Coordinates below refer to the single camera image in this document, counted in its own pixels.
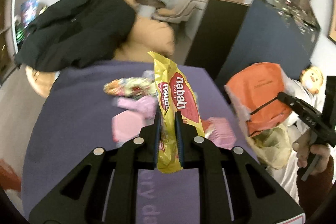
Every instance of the doll face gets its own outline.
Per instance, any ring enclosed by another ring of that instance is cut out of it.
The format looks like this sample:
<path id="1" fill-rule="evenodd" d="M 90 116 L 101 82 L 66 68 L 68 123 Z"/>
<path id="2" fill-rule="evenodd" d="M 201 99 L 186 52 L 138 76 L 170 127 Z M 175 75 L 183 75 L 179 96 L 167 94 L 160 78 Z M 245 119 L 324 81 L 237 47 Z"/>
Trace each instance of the doll face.
<path id="1" fill-rule="evenodd" d="M 301 83 L 311 94 L 317 94 L 323 84 L 323 77 L 321 73 L 310 68 L 306 71 L 302 71 Z"/>

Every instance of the hand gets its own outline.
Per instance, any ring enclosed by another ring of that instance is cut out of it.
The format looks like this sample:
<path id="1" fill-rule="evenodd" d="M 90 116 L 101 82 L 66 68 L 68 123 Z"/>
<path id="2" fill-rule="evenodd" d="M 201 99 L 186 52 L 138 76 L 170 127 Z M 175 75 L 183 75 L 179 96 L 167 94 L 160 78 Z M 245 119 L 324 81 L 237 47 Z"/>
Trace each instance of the hand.
<path id="1" fill-rule="evenodd" d="M 297 152 L 296 154 L 296 157 L 298 158 L 297 165 L 300 168 L 307 167 L 308 165 L 307 159 L 309 152 L 321 156 L 314 170 L 310 173 L 311 175 L 316 175 L 326 170 L 330 156 L 330 149 L 328 145 L 322 145 L 322 144 L 315 144 L 309 148 L 309 142 L 310 142 L 310 130 L 307 130 L 305 134 L 303 134 L 293 143 L 293 150 Z"/>

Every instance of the screw head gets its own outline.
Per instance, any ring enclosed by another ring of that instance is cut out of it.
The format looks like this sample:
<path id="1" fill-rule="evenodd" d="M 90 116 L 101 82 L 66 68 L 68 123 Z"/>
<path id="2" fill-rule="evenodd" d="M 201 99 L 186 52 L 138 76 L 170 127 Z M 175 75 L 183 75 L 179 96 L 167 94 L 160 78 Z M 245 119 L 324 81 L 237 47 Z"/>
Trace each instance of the screw head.
<path id="1" fill-rule="evenodd" d="M 101 154 L 104 153 L 104 149 L 101 148 L 101 147 L 97 147 L 97 148 L 95 148 L 95 150 L 93 151 L 93 153 L 94 153 L 96 156 L 99 156 L 99 155 L 101 155 Z"/>
<path id="2" fill-rule="evenodd" d="M 241 155 L 243 152 L 244 152 L 244 149 L 241 148 L 240 146 L 236 146 L 234 149 L 233 149 L 233 152 L 238 154 L 238 155 Z"/>
<path id="3" fill-rule="evenodd" d="M 133 140 L 133 142 L 134 142 L 135 144 L 142 144 L 142 143 L 144 142 L 144 139 L 141 138 L 141 137 L 136 137 L 136 138 Z"/>
<path id="4" fill-rule="evenodd" d="M 194 138 L 194 142 L 195 143 L 202 143 L 202 142 L 204 142 L 204 138 L 202 136 L 196 136 Z"/>

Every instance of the pink package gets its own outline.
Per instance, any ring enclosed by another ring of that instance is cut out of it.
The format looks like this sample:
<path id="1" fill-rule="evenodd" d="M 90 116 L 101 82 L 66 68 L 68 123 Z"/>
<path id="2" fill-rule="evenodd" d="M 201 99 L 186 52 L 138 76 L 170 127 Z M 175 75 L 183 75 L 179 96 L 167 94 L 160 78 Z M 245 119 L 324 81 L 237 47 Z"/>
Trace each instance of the pink package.
<path id="1" fill-rule="evenodd" d="M 140 113 L 126 110 L 112 118 L 112 135 L 115 142 L 124 143 L 139 135 L 145 120 Z"/>
<path id="2" fill-rule="evenodd" d="M 231 149 L 236 142 L 236 136 L 225 118 L 209 118 L 211 123 L 205 132 L 206 138 L 211 140 L 216 146 Z"/>
<path id="3" fill-rule="evenodd" d="M 136 110 L 140 112 L 145 118 L 155 117 L 157 102 L 158 100 L 150 95 L 144 96 L 139 100 L 125 97 L 118 97 L 116 100 L 118 107 Z"/>

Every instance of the black jacket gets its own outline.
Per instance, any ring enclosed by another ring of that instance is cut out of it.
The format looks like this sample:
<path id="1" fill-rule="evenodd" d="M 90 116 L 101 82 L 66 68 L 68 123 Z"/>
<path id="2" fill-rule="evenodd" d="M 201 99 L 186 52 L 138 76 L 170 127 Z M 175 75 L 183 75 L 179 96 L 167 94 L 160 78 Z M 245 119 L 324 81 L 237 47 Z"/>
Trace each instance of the black jacket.
<path id="1" fill-rule="evenodd" d="M 135 11 L 123 0 L 60 0 L 28 25 L 15 60 L 51 72 L 112 59 L 134 20 Z"/>

